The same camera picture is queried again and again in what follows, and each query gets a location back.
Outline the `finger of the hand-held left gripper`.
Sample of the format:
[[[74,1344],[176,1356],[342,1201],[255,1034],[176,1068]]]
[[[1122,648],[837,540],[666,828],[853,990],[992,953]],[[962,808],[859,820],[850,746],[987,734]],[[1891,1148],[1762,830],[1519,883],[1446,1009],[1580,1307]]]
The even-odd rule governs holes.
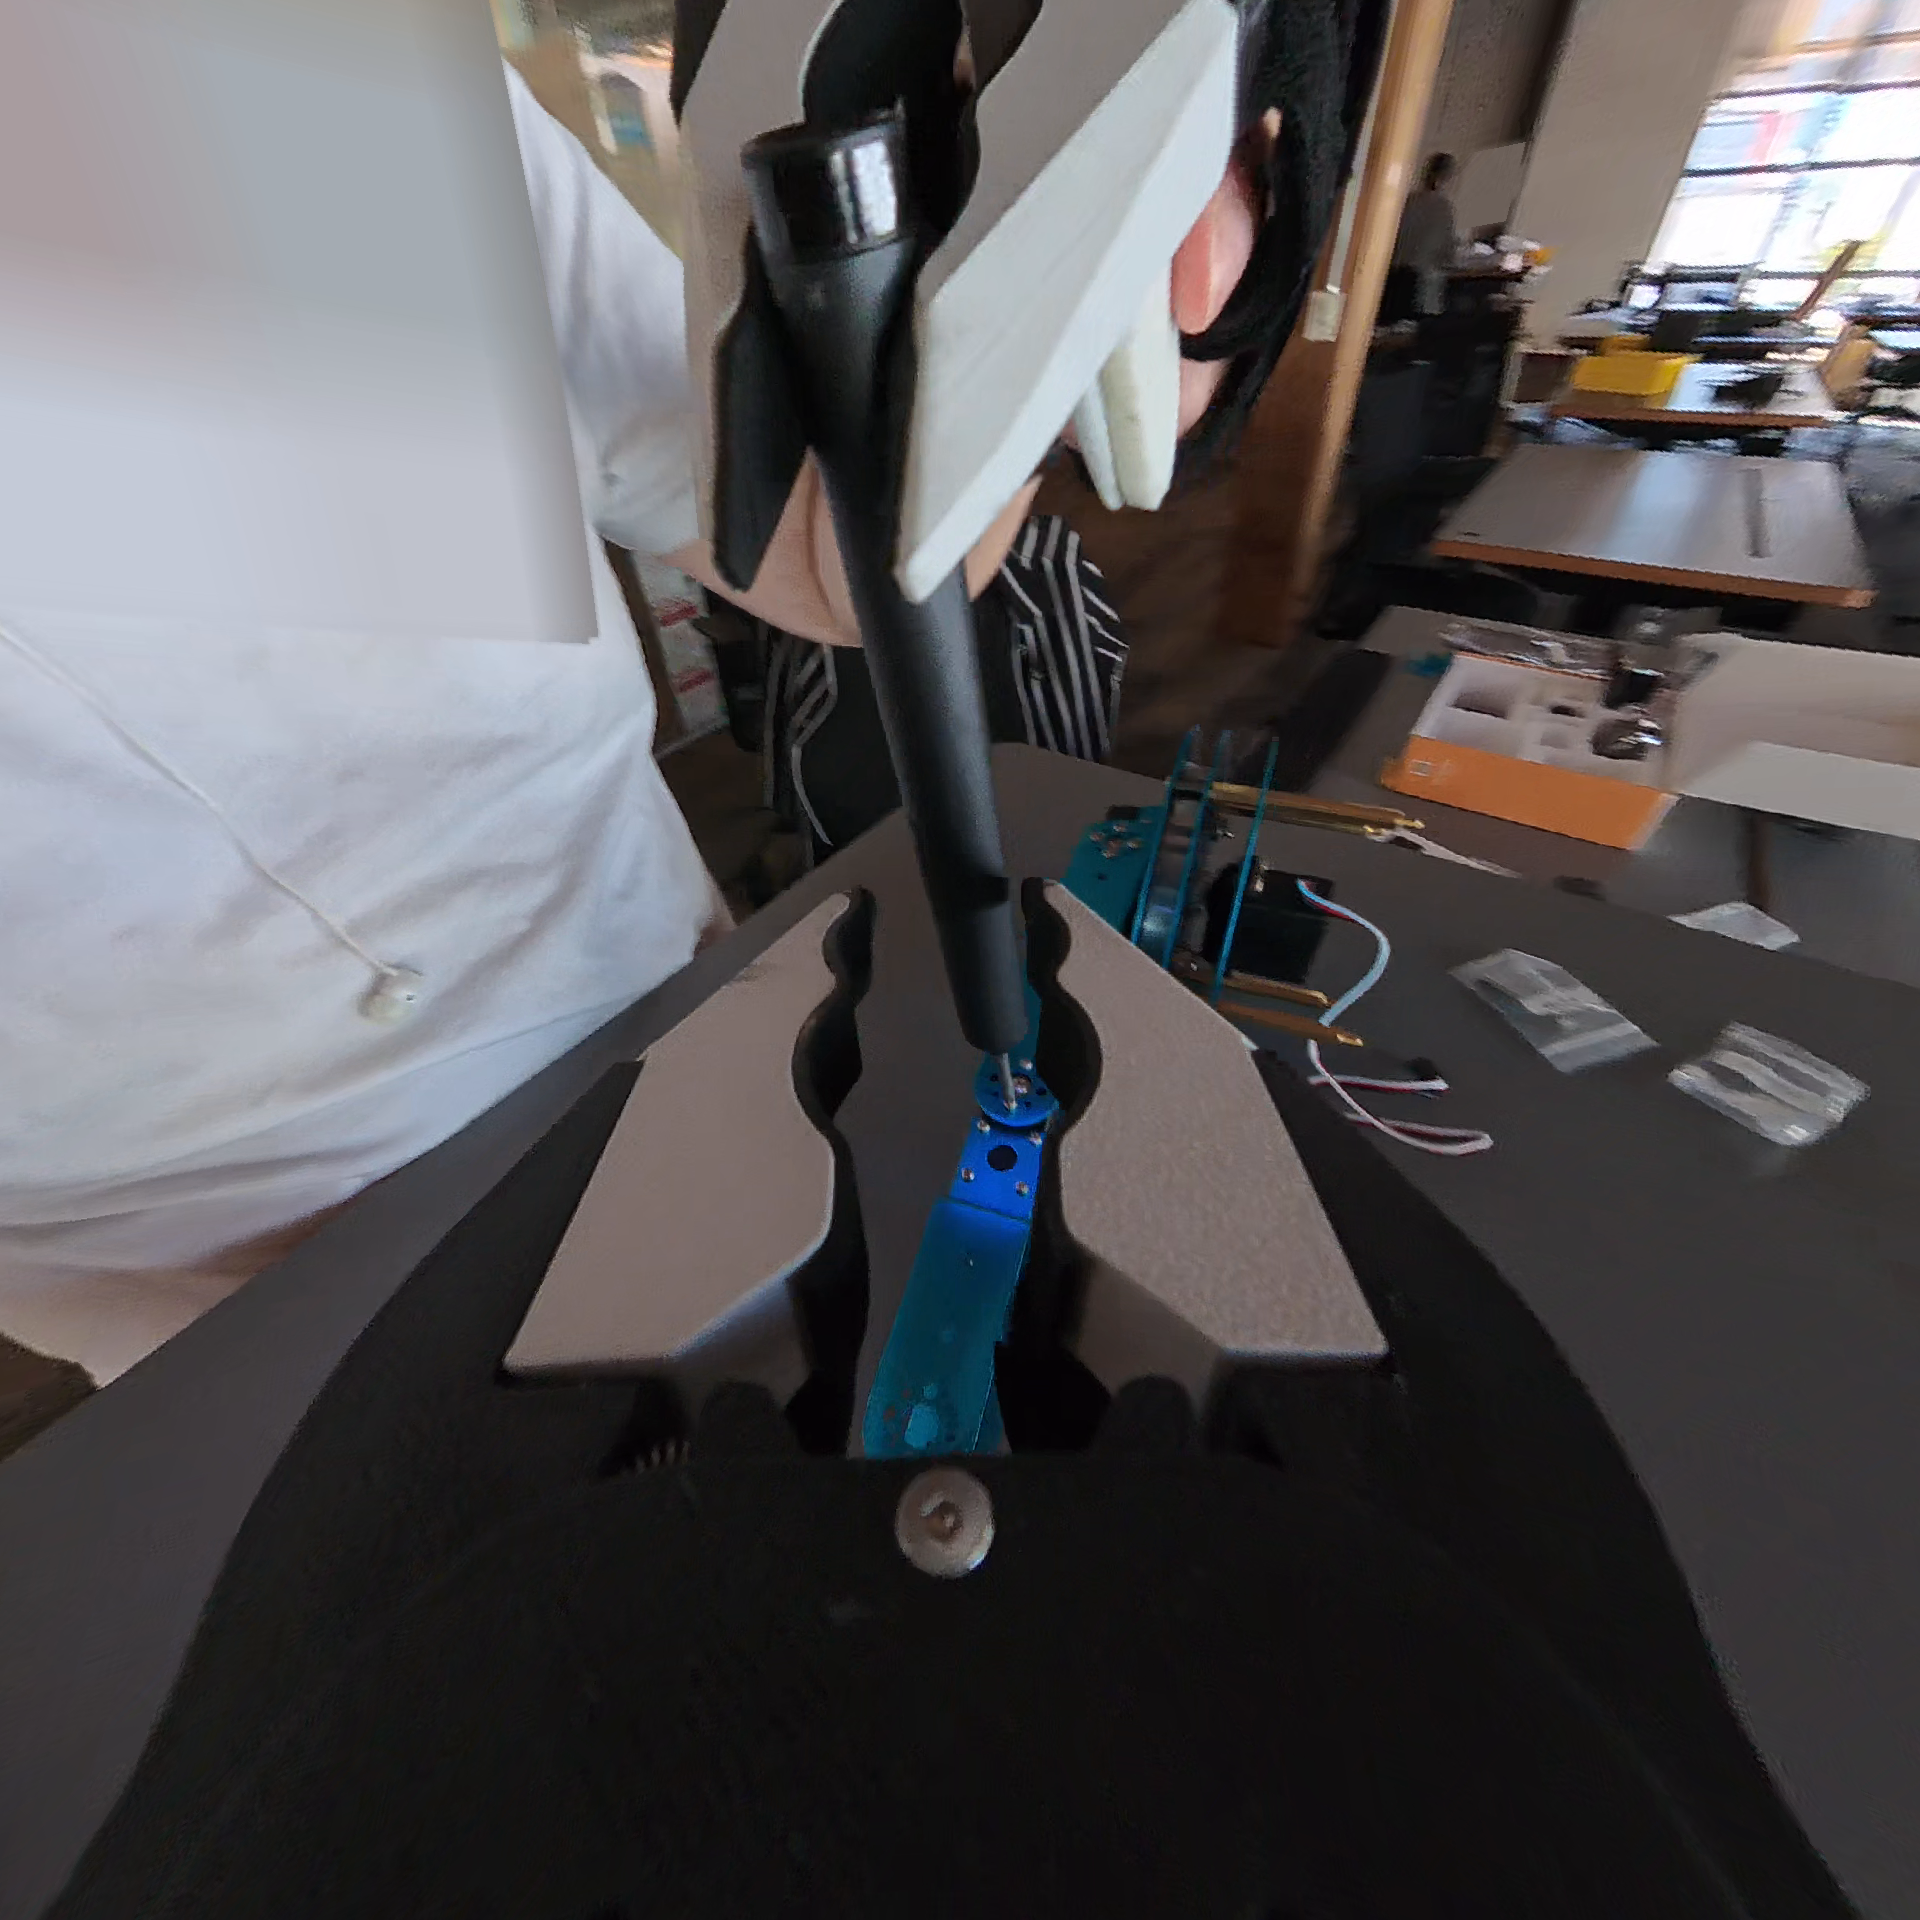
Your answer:
[[[758,256],[743,154],[804,115],[811,47],[836,3],[681,5],[686,331],[703,537],[754,589],[804,467],[781,316]]]
[[[920,272],[899,585],[927,601],[1074,427],[1106,508],[1172,488],[1172,258],[1235,138],[1239,12],[1046,3],[974,30],[979,169]]]

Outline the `black screwdriver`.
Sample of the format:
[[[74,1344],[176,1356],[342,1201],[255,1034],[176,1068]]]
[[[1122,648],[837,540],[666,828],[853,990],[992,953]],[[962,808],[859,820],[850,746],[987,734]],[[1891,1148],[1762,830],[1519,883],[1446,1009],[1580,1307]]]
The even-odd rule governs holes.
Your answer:
[[[784,126],[747,146],[742,165],[954,1014],[994,1068],[992,1115],[1019,1115],[1024,976],[974,602],[962,569],[918,591],[897,562],[920,268],[905,111]]]

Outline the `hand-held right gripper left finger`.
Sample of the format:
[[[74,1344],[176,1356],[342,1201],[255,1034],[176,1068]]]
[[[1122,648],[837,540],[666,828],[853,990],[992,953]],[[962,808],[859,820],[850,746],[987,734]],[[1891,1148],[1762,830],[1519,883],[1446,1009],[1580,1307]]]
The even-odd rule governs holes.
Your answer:
[[[878,901],[829,895],[640,1058],[613,1138],[505,1353],[513,1379],[852,1398],[867,1251],[836,1121]]]

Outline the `large window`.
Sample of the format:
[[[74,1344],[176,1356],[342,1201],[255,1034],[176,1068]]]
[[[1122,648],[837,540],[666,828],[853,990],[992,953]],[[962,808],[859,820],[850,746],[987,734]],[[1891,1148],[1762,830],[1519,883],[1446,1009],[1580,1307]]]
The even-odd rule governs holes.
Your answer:
[[[1919,268],[1919,86],[1764,90],[1714,100],[1646,260],[1813,275]]]

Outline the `person's left hand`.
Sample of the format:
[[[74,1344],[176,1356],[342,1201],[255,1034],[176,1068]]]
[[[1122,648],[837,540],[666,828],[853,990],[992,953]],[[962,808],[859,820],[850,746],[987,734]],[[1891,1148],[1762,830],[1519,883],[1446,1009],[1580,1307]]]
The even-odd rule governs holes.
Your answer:
[[[1213,199],[1189,228],[1172,256],[1171,313],[1181,336],[1207,332],[1227,311],[1254,258],[1260,231],[1266,224],[1266,167],[1286,125],[1283,108],[1266,108],[1235,141]],[[1220,362],[1181,364],[1181,446],[1204,438],[1204,421],[1218,411],[1223,390],[1240,374],[1246,353]]]

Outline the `cluttered wooden table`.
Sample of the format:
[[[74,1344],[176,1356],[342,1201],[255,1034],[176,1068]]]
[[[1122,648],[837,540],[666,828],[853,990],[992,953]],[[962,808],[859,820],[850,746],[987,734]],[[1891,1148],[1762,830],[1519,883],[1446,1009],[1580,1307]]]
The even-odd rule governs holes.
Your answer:
[[[1551,420],[1602,428],[1646,449],[1683,444],[1777,446],[1798,428],[1848,420],[1823,372],[1804,364],[1688,364],[1661,397],[1582,390],[1566,379],[1547,404]]]

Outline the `black servo motor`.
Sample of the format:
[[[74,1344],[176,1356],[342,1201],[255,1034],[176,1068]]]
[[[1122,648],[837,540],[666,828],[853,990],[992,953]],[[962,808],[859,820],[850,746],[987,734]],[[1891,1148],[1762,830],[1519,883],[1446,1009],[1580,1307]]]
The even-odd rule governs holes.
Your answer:
[[[1205,968],[1302,986],[1333,916],[1308,898],[1334,901],[1330,877],[1302,877],[1264,860],[1242,878],[1242,862],[1223,868],[1205,893],[1199,946]]]

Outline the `orange white kit box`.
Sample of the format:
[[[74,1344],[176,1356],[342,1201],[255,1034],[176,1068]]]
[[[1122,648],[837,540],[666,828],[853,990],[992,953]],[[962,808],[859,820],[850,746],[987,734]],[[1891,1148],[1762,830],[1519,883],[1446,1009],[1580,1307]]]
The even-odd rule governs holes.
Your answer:
[[[1449,626],[1384,765],[1424,803],[1641,851],[1673,803],[1919,835],[1919,662],[1737,632]]]

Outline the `dark grey desk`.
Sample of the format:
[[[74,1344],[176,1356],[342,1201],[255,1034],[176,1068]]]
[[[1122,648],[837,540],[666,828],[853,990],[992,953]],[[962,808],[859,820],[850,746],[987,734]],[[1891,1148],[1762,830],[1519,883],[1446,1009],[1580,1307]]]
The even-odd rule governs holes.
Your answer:
[[[1492,1163],[1266,1085],[1396,1358],[905,1462],[512,1385],[696,962],[6,1466],[6,1916],[1916,1916],[1916,992],[1417,855],[1324,873]],[[1657,1043],[1562,1073],[1451,971]],[[1783,1148],[1728,1023],[1870,1082]]]

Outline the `wooden edged grey table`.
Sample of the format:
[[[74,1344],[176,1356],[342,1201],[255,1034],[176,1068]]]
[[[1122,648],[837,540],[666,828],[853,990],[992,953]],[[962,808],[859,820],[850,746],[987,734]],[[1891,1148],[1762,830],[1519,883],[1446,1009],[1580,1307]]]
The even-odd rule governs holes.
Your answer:
[[[1879,589],[1837,467],[1524,446],[1459,505],[1436,557],[1860,612]]]

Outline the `striped black white cloth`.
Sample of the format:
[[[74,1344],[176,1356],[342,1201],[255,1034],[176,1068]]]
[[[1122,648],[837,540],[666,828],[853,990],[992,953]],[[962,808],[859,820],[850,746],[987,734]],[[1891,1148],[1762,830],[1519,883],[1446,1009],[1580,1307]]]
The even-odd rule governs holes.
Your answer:
[[[1028,516],[974,602],[989,738],[1106,762],[1131,659],[1112,591],[1062,516]],[[776,823],[817,862],[899,803],[865,657],[749,617],[723,669],[729,723],[758,752]]]

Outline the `wooden post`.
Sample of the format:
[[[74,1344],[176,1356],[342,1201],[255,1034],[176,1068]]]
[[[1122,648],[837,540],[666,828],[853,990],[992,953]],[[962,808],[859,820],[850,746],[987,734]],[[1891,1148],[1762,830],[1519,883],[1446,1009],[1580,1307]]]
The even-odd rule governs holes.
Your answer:
[[[1330,541],[1333,505],[1354,437],[1364,358],[1451,29],[1451,3],[1396,3],[1374,95],[1327,258],[1276,386],[1288,455],[1283,612],[1303,623]]]

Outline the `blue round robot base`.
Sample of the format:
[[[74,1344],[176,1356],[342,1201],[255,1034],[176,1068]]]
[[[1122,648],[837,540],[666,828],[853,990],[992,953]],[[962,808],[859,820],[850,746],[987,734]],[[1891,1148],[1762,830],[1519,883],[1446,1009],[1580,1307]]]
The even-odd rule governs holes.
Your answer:
[[[1276,784],[1278,762],[1278,747],[1268,747],[1262,778],[1247,786],[1280,789]],[[1199,946],[1213,877],[1235,860],[1242,862],[1242,878],[1254,877],[1260,860],[1288,870],[1276,853],[1280,833],[1291,830],[1288,825],[1223,813],[1207,803],[1213,784],[1242,784],[1234,781],[1234,767],[1234,737],[1230,732],[1204,738],[1200,728],[1192,728],[1157,803],[1112,803],[1097,823],[1085,828],[1070,857],[1068,888],[1097,919],[1106,921],[1132,946],[1140,946],[1150,962],[1220,1014],[1227,1013],[1230,1003],[1264,1003],[1344,1024],[1333,1010],[1316,1014],[1283,1000],[1215,994],[1192,976],[1197,968],[1205,968]],[[1418,848],[1418,835],[1373,839],[1334,830],[1319,833],[1356,836],[1367,843],[1407,841]],[[1235,1026],[1254,1041],[1300,1041],[1254,1024],[1235,1023]]]

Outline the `person's left forearm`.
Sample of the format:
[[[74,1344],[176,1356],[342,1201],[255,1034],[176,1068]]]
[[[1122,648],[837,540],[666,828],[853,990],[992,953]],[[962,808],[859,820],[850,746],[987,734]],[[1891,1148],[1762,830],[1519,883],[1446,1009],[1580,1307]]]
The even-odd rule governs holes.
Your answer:
[[[707,540],[688,541],[663,562],[781,632],[830,648],[861,648],[863,630],[850,574],[837,547],[830,499],[809,455],[801,469],[779,527],[749,589],[727,585]]]

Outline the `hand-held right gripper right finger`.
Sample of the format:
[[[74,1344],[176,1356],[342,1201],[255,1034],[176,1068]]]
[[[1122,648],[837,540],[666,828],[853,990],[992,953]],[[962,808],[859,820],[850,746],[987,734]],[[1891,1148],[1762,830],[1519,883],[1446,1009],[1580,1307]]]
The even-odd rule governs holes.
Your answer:
[[[1240,1368],[1364,1368],[1384,1330],[1260,1047],[1055,878],[1023,888],[1043,1073],[1062,1094],[1046,1322],[1106,1392],[1207,1404]]]

